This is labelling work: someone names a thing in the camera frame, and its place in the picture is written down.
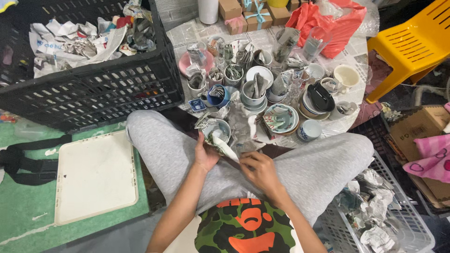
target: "gift box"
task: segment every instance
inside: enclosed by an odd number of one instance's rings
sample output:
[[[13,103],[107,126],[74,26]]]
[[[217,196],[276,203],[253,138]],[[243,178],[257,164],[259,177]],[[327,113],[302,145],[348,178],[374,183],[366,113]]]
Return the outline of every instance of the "gift box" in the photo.
[[[273,26],[280,26],[285,25],[288,20],[291,18],[291,14],[288,12],[288,9],[286,7],[282,8],[276,8],[269,6],[268,7],[270,16],[273,19],[272,25]]]
[[[238,18],[242,15],[242,7],[237,0],[219,0],[219,12],[224,20]]]
[[[231,35],[243,33],[247,31],[247,21],[244,16],[241,15],[238,18],[232,18],[225,20],[226,29]]]
[[[263,5],[263,8],[267,8],[267,0],[242,0],[242,12],[246,11],[256,11],[257,6],[255,4],[255,1],[258,2],[258,5]]]
[[[294,11],[299,7],[299,5],[300,5],[300,2],[298,0],[290,0],[288,2],[288,10]]]
[[[259,13],[257,11],[246,11],[243,14],[247,20],[248,32],[267,29],[272,26],[273,20],[267,9],[262,9]]]

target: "yellow plastic chair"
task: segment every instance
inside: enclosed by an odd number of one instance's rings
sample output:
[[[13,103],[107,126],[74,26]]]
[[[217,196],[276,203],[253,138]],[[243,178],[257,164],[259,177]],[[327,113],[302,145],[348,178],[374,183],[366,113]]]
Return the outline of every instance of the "yellow plastic chair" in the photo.
[[[450,0],[436,0],[407,22],[367,41],[394,69],[366,98],[375,103],[408,77],[416,84],[450,55]]]

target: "grey sweatpants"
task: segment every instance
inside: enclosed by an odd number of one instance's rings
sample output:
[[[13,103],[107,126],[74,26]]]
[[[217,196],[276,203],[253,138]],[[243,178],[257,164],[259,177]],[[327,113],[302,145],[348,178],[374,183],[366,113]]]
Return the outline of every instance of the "grey sweatpants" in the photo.
[[[150,110],[130,114],[126,129],[169,204],[194,162],[196,140]],[[365,136],[342,133],[289,151],[274,162],[279,180],[312,225],[344,185],[367,168],[373,153]],[[249,191],[263,198],[241,171],[220,159],[206,177],[197,213],[224,200],[246,198]]]

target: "hand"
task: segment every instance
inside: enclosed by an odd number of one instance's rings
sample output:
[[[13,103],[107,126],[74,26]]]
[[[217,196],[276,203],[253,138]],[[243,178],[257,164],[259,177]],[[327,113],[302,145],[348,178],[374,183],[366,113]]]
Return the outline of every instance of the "hand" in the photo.
[[[195,145],[194,165],[197,165],[208,173],[219,161],[221,156],[213,147],[203,143],[204,140],[205,135],[201,131],[198,131],[197,145]]]
[[[239,164],[245,176],[271,200],[286,191],[278,179],[274,161],[267,155],[256,151],[242,153]]]

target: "heart pattern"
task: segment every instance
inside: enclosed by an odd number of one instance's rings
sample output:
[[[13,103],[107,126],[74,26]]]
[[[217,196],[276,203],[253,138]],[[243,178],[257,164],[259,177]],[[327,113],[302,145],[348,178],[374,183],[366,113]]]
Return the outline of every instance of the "heart pattern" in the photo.
[[[417,164],[417,163],[411,164],[409,169],[412,170],[412,171],[415,171],[415,172],[422,172],[423,171],[423,167],[420,166],[420,164]]]
[[[442,149],[435,155],[436,158],[444,158],[445,156],[447,156],[447,149]]]
[[[445,161],[444,163],[444,169],[446,171],[450,171],[450,160]]]

